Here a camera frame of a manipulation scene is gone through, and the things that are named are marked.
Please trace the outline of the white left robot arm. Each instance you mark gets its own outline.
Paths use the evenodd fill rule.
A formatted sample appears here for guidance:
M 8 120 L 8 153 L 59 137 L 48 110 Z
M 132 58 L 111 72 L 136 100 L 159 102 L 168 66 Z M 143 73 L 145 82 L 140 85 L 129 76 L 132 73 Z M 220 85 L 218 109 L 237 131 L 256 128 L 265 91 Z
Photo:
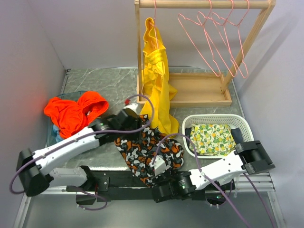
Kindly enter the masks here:
M 117 115 L 95 119 L 78 133 L 44 149 L 22 150 L 16 170 L 25 194 L 33 197 L 57 186 L 75 186 L 85 191 L 95 187 L 97 181 L 88 166 L 67 169 L 59 165 L 118 137 L 137 138 L 140 128 L 137 108 L 137 104 L 130 104 Z

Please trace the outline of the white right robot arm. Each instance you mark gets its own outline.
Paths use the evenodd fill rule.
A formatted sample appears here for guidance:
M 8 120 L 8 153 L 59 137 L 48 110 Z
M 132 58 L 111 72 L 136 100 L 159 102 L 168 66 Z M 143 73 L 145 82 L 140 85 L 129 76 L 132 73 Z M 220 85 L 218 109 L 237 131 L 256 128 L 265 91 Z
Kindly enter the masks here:
M 259 174 L 275 167 L 260 141 L 242 142 L 228 156 L 202 168 L 160 174 L 163 179 L 152 188 L 152 197 L 157 203 L 185 200 L 207 186 L 219 189 L 242 173 Z

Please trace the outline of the orange camouflage shorts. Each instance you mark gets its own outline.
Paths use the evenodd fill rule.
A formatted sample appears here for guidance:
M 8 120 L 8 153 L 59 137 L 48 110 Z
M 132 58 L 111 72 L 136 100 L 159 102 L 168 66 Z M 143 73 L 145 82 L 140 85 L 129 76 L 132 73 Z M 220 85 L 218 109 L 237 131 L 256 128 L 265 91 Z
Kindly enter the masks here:
M 140 133 L 138 140 L 127 140 L 118 137 L 114 144 L 122 155 L 126 165 L 132 172 L 132 176 L 138 178 L 147 187 L 155 185 L 154 168 L 150 166 L 159 142 L 165 137 L 158 129 L 146 127 Z M 166 167 L 171 170 L 177 170 L 184 164 L 184 149 L 182 145 L 175 139 L 167 138 L 161 144 L 161 148 L 157 153 Z

